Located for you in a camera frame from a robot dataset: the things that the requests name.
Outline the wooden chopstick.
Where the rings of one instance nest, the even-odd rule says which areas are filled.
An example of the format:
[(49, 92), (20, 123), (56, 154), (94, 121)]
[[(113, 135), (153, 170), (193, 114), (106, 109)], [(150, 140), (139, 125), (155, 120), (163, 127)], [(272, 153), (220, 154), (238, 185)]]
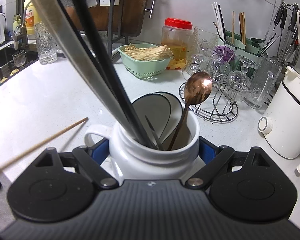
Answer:
[(34, 146), (32, 146), (31, 148), (27, 149), (26, 151), (24, 151), (23, 153), (19, 154), (18, 156), (14, 157), (13, 159), (7, 161), (6, 163), (4, 163), (4, 165), (2, 165), (2, 167), (0, 167), (0, 173), (2, 173), (5, 169), (9, 168), (10, 166), (14, 165), (15, 163), (17, 163), (18, 161), (20, 161), (21, 159), (25, 158), (26, 156), (28, 156), (29, 154), (31, 154), (33, 151), (36, 151), (37, 149), (39, 149), (40, 147), (44, 146), (45, 144), (47, 144), (48, 142), (51, 142), (52, 140), (58, 138), (59, 136), (63, 135), (64, 133), (70, 131), (71, 129), (75, 128), (76, 126), (88, 121), (89, 118), (83, 118), (82, 120), (79, 120), (78, 122), (71, 124), (70, 126), (66, 127), (65, 129), (51, 135), (50, 137), (44, 139), (43, 141), (35, 144)]

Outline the white ceramic soup spoon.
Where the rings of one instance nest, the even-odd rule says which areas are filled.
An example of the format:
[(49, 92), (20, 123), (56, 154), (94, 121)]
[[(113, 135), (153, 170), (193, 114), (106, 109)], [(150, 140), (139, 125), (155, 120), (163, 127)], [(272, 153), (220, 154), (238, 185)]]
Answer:
[(160, 138), (171, 115), (170, 102), (161, 94), (151, 93), (135, 99), (132, 102), (132, 106), (134, 107), (137, 116), (146, 130), (147, 135), (155, 144), (156, 140), (153, 137), (152, 130), (150, 129), (145, 116), (147, 116), (148, 120), (156, 131), (158, 138)]
[(183, 112), (183, 107), (180, 100), (173, 94), (169, 92), (158, 92), (168, 99), (171, 106), (171, 113), (167, 125), (160, 136), (160, 141), (164, 142), (176, 129), (181, 119), (181, 115)]

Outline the small steel fork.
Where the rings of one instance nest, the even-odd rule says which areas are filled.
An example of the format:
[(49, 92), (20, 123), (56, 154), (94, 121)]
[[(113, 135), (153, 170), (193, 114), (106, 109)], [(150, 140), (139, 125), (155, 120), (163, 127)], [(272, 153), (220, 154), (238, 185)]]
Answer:
[(159, 140), (159, 138), (158, 138), (158, 136), (157, 136), (157, 134), (156, 134), (156, 131), (155, 131), (154, 127), (152, 126), (152, 124), (151, 124), (150, 120), (147, 118), (147, 116), (145, 116), (145, 119), (146, 119), (146, 121), (147, 121), (147, 123), (148, 123), (148, 125), (149, 125), (149, 127), (150, 127), (150, 129), (151, 129), (151, 132), (152, 132), (152, 134), (153, 134), (153, 137), (154, 137), (154, 139), (155, 139), (155, 142), (157, 143), (157, 148), (158, 148), (159, 150), (163, 151), (163, 150), (164, 150), (163, 145), (162, 145), (162, 143), (160, 142), (160, 140)]

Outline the white ceramic jar with handle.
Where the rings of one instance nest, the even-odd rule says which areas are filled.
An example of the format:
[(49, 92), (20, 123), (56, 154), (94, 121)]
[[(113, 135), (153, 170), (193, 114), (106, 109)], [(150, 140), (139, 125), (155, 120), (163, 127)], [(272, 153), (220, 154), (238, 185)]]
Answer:
[(91, 125), (85, 132), (84, 142), (88, 147), (93, 146), (95, 135), (109, 140), (111, 166), (119, 181), (182, 179), (194, 167), (198, 157), (199, 132), (199, 121), (189, 112), (171, 150), (168, 147), (175, 130), (161, 142), (164, 148), (161, 151), (143, 146), (134, 140), (118, 122), (113, 127)]

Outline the copper coloured small spoon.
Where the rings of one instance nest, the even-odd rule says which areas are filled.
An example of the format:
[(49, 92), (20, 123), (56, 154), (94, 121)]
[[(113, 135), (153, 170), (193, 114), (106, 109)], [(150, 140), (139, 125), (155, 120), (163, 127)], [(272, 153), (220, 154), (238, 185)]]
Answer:
[(184, 88), (185, 107), (178, 123), (177, 129), (169, 144), (168, 150), (171, 150), (175, 140), (184, 123), (187, 112), (191, 105), (197, 105), (204, 102), (212, 92), (212, 78), (207, 72), (196, 72), (187, 80)]

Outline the dark kitchen faucet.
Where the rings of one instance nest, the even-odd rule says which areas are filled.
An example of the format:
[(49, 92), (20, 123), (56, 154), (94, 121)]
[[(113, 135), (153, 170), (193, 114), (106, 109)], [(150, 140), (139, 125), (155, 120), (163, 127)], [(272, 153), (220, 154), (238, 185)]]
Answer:
[[(25, 27), (25, 0), (0, 0), (0, 12), (3, 13), (6, 20), (6, 36), (14, 40), (15, 44), (19, 43), (20, 48), (27, 48), (29, 45), (27, 31)], [(16, 34), (13, 27), (13, 17), (19, 15), (21, 23), (18, 25), (20, 33)]]

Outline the white electric cooker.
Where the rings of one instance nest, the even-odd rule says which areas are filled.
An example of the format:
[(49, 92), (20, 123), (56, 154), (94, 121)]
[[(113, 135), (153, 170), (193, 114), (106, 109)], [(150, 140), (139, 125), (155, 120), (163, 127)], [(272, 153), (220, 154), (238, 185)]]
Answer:
[(300, 154), (300, 69), (287, 67), (257, 126), (277, 154), (286, 159)]

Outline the textured glass mug right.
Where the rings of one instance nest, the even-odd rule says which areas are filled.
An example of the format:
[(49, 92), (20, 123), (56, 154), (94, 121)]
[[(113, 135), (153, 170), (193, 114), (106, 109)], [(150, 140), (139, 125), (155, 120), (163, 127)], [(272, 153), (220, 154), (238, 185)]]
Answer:
[(273, 59), (261, 55), (258, 68), (251, 77), (251, 86), (243, 101), (253, 109), (260, 109), (274, 88), (282, 66)]

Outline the bundle of dried noodles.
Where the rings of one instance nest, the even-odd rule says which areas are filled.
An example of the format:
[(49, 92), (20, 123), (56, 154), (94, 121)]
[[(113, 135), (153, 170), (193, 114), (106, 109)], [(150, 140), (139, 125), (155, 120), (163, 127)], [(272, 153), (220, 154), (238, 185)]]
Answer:
[(135, 45), (128, 45), (123, 52), (129, 57), (139, 61), (153, 61), (172, 59), (173, 53), (166, 45), (159, 47), (137, 48)]

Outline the tall textured glass mug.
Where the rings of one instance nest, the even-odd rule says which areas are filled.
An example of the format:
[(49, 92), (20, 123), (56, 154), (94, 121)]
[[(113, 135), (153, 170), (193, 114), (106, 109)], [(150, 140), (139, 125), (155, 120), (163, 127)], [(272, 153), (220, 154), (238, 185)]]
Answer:
[(57, 45), (43, 22), (34, 25), (38, 59), (40, 64), (50, 64), (57, 60)]

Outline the stemmed glass in sink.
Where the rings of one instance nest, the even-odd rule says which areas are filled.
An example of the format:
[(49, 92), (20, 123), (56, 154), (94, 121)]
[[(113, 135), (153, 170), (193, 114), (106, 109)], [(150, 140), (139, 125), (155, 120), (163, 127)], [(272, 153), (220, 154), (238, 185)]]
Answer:
[(26, 55), (24, 50), (19, 50), (12, 55), (13, 63), (17, 68), (21, 68), (26, 62)]

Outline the wooden cutting board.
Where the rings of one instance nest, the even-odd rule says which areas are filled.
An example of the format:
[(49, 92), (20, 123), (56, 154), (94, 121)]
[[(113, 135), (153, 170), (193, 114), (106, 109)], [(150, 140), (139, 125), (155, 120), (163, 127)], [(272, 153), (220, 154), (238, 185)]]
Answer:
[[(122, 12), (121, 34), (137, 37), (141, 33), (147, 0), (123, 0), (123, 7), (114, 7), (113, 32), (117, 33), (119, 14)], [(100, 31), (108, 30), (109, 7), (97, 5), (90, 7), (89, 12), (95, 27)]]

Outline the yellow detergent jug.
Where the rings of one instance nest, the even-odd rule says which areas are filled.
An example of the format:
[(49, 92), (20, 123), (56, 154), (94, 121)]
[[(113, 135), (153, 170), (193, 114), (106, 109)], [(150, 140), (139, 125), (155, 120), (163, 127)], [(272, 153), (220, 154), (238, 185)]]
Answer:
[(35, 32), (35, 24), (41, 22), (38, 12), (31, 2), (31, 0), (25, 0), (24, 2), (24, 22), (27, 31), (27, 37), (29, 40), (36, 39), (36, 32)]

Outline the hanging utensil set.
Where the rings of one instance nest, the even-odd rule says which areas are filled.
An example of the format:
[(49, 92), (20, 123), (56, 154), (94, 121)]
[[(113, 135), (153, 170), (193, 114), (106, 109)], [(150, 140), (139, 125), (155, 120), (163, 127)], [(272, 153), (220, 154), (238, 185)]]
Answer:
[(296, 66), (300, 57), (300, 8), (298, 3), (280, 0), (262, 40), (258, 56), (264, 55), (277, 42), (275, 60), (283, 66)]

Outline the black dish rack frame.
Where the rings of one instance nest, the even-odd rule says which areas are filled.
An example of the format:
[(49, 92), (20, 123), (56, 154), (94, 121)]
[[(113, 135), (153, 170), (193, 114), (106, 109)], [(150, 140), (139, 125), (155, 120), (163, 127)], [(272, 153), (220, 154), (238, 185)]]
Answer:
[(113, 31), (115, 24), (115, 10), (119, 9), (119, 21), (122, 21), (123, 0), (86, 0), (90, 13), (94, 19), (98, 31), (107, 33), (107, 40), (104, 41), (107, 53), (113, 51), (114, 34), (121, 37), (121, 23), (118, 23), (118, 31)]

